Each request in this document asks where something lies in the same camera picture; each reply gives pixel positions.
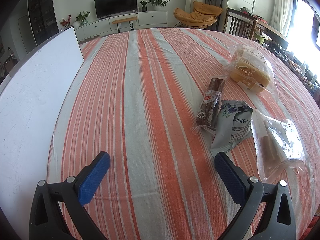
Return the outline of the bagged bread loaf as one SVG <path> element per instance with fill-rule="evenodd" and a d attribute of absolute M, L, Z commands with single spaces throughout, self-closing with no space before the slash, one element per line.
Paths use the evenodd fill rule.
<path fill-rule="evenodd" d="M 263 98 L 279 99 L 272 64 L 263 54 L 261 46 L 232 44 L 228 52 L 231 59 L 223 70 L 235 83 Z"/>

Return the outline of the small dark potted plant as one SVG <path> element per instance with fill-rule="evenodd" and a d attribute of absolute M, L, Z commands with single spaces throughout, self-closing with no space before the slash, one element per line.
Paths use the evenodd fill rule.
<path fill-rule="evenodd" d="M 147 11 L 147 4 L 148 4 L 148 1 L 145 1 L 145 0 L 142 0 L 142 1 L 140 1 L 140 4 L 141 4 L 141 11 L 142 12 L 145 12 L 145 11 Z"/>

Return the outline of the black flat television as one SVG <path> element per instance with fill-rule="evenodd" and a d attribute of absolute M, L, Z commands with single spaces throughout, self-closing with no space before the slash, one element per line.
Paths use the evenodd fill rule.
<path fill-rule="evenodd" d="M 137 10 L 137 0 L 94 0 L 94 5 L 97 18 Z"/>

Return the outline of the grey white snack pouch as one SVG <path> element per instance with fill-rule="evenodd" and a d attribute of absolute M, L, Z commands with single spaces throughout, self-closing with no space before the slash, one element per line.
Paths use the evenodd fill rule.
<path fill-rule="evenodd" d="M 252 113 L 253 109 L 245 101 L 222 100 L 210 147 L 213 158 L 220 152 L 231 151 L 240 142 L 252 137 Z"/>

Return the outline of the brown red date snack bar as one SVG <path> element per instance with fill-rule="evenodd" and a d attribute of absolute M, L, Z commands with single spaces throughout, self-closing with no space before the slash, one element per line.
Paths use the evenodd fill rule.
<path fill-rule="evenodd" d="M 200 129 L 205 129 L 210 134 L 215 134 L 226 79 L 227 76 L 224 75 L 211 78 L 191 128 L 193 133 L 196 134 Z"/>

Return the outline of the red flower vase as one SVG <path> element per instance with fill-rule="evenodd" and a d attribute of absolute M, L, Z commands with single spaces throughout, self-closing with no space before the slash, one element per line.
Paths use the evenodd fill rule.
<path fill-rule="evenodd" d="M 62 27 L 64 27 L 65 29 L 69 28 L 70 25 L 71 25 L 71 14 L 69 14 L 66 19 L 62 18 L 61 21 L 60 21 L 60 25 Z"/>

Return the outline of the small wooden bench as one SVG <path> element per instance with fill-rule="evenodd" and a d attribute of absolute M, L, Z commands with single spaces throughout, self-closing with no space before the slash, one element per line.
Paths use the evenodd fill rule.
<path fill-rule="evenodd" d="M 133 16 L 133 17 L 127 17 L 127 18 L 114 20 L 114 21 L 112 21 L 112 24 L 117 25 L 117 31 L 118 31 L 118 33 L 120 33 L 122 23 L 128 23 L 130 30 L 134 30 L 133 21 L 136 21 L 136 20 L 138 20 L 138 17 Z"/>

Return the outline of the orange lounge chair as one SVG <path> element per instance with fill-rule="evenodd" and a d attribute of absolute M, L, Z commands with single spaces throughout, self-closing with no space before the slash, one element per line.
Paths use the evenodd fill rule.
<path fill-rule="evenodd" d="M 206 29 L 217 22 L 223 9 L 214 5 L 194 1 L 193 11 L 188 13 L 180 8 L 174 10 L 174 16 L 182 25 L 195 29 Z"/>

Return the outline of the clear bag brown hawthorn slices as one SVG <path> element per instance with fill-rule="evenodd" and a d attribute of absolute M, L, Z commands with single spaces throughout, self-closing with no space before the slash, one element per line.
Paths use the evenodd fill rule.
<path fill-rule="evenodd" d="M 310 173 L 309 157 L 294 122 L 280 121 L 253 110 L 251 130 L 262 182 L 271 184 L 285 169 Z"/>

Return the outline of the white window curtain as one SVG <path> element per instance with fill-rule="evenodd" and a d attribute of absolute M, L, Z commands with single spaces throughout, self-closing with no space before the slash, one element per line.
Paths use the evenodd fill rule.
<path fill-rule="evenodd" d="M 293 0 L 274 0 L 274 9 L 270 25 L 284 36 L 289 32 Z"/>

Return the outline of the dark wooden chair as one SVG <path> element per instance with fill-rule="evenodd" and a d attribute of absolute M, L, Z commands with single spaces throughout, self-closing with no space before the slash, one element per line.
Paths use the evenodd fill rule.
<path fill-rule="evenodd" d="M 244 12 L 227 8 L 223 32 L 252 40 L 257 23 L 257 18 Z"/>

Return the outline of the white tv cabinet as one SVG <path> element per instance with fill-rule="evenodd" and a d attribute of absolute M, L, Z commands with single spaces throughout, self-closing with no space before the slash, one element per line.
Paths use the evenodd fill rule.
<path fill-rule="evenodd" d="M 78 41 L 83 41 L 96 36 L 116 34 L 118 33 L 117 25 L 112 24 L 112 21 L 133 16 L 138 17 L 138 20 L 133 21 L 134 30 L 168 26 L 168 13 L 166 11 L 134 12 L 86 23 L 79 28 L 75 28 L 76 38 Z M 129 24 L 122 23 L 120 33 L 126 31 L 131 31 Z"/>

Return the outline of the cluttered wooden side table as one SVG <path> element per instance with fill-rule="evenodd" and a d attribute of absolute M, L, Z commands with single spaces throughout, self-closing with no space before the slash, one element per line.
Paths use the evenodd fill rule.
<path fill-rule="evenodd" d="M 265 34 L 272 40 L 268 42 L 267 49 L 294 72 L 316 101 L 319 100 L 319 83 L 316 81 L 316 76 L 307 66 L 303 69 L 303 64 L 293 52 L 288 50 L 289 39 L 267 24 L 260 16 L 253 15 L 246 7 L 242 7 L 240 11 L 257 20 L 256 32 L 259 31 L 261 35 Z"/>

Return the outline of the striped orange white tablecloth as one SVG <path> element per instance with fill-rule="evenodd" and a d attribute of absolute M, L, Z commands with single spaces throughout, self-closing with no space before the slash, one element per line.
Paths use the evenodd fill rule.
<path fill-rule="evenodd" d="M 47 180 L 77 175 L 107 152 L 111 166 L 86 210 L 108 239 L 217 239 L 235 216 L 209 133 L 191 127 L 229 47 L 216 31 L 153 28 L 80 45 L 84 62 L 61 108 Z"/>

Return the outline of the green plant white vase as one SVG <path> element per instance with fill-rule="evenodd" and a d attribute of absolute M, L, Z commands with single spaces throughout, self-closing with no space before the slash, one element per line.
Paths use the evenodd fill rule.
<path fill-rule="evenodd" d="M 79 28 L 80 26 L 88 23 L 87 18 L 89 17 L 89 15 L 90 15 L 89 11 L 83 11 L 78 13 L 72 26 L 74 28 Z"/>

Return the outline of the dark glass display cabinet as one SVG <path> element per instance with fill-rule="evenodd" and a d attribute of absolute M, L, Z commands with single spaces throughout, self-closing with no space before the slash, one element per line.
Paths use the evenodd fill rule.
<path fill-rule="evenodd" d="M 27 0 L 28 16 L 37 46 L 59 32 L 53 0 Z"/>

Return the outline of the white cardboard box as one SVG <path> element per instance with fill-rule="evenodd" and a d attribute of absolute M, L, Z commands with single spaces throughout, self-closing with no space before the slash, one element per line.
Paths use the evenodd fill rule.
<path fill-rule="evenodd" d="M 28 238 L 36 185 L 47 177 L 55 124 L 83 61 L 68 28 L 25 56 L 1 91 L 1 209 L 21 239 Z"/>

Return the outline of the large green potted plant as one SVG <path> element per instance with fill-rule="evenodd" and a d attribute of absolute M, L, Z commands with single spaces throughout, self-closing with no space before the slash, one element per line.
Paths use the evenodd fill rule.
<path fill-rule="evenodd" d="M 157 11 L 163 10 L 169 2 L 170 0 L 148 0 L 148 3 Z"/>

